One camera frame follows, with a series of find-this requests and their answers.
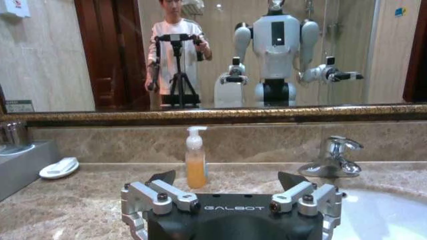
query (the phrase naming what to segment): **soap dish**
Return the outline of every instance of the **soap dish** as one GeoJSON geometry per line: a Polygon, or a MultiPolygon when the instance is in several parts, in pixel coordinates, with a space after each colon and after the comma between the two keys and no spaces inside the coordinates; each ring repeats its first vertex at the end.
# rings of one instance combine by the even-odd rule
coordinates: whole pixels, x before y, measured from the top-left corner
{"type": "Polygon", "coordinates": [[[79,161],[75,157],[65,157],[57,163],[43,168],[39,175],[44,179],[60,179],[72,174],[79,168],[79,161]]]}

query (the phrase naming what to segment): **gold mirror frame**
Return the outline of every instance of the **gold mirror frame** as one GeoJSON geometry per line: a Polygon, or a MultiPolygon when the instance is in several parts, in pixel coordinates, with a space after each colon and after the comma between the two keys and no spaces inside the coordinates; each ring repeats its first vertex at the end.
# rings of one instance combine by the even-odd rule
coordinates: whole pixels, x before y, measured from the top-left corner
{"type": "Polygon", "coordinates": [[[13,120],[27,121],[29,127],[419,121],[427,120],[427,104],[0,115],[1,122],[13,120]]]}

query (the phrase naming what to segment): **door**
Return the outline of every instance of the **door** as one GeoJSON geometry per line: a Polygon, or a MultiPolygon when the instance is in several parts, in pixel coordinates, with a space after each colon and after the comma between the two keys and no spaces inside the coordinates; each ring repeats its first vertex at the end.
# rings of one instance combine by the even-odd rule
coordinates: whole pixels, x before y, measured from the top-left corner
{"type": "Polygon", "coordinates": [[[75,0],[97,110],[148,109],[137,0],[75,0]]]}
{"type": "Polygon", "coordinates": [[[427,0],[420,1],[403,99],[408,103],[427,102],[427,0]]]}

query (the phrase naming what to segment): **man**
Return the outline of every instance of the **man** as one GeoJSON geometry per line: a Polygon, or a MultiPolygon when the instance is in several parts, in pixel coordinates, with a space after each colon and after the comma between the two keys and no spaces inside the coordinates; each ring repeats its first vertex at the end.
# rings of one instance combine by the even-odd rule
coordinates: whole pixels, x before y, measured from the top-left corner
{"type": "MultiPolygon", "coordinates": [[[[181,0],[159,0],[159,2],[164,10],[165,19],[163,22],[157,22],[152,27],[152,37],[147,60],[148,71],[144,86],[145,89],[149,90],[148,86],[152,83],[153,74],[156,74],[153,71],[157,51],[155,37],[160,37],[165,34],[197,35],[201,43],[195,45],[193,41],[184,41],[181,48],[181,71],[187,73],[191,85],[197,92],[197,52],[203,53],[205,60],[212,60],[209,44],[204,39],[203,30],[199,24],[181,18],[181,0]]],[[[160,42],[160,53],[159,94],[164,96],[171,94],[172,83],[169,81],[173,78],[173,75],[177,73],[176,58],[173,56],[173,49],[169,42],[160,42]]]]}

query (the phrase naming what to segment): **marble countertop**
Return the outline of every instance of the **marble countertop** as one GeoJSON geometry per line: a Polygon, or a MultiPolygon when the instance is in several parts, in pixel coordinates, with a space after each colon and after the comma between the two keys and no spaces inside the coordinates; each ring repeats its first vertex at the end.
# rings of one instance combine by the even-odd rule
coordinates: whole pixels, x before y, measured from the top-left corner
{"type": "MultiPolygon", "coordinates": [[[[209,183],[196,193],[283,192],[278,171],[295,174],[302,163],[209,164],[209,183]]],[[[356,178],[323,180],[344,189],[395,193],[427,202],[427,162],[367,162],[356,178]]],[[[183,164],[81,164],[59,180],[39,179],[0,202],[0,240],[131,239],[121,222],[120,189],[152,174],[176,170],[175,186],[189,191],[183,164]]]]}

